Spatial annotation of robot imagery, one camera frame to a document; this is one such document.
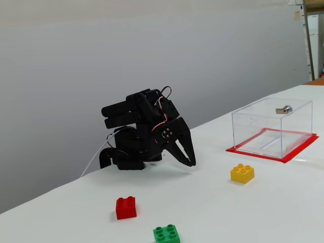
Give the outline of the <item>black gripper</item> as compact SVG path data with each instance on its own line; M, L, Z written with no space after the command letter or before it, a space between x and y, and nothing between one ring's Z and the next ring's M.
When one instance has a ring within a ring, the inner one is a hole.
M158 99L157 107L164 121L151 130L155 141L178 162L188 167L196 166L190 130L175 105L171 100Z

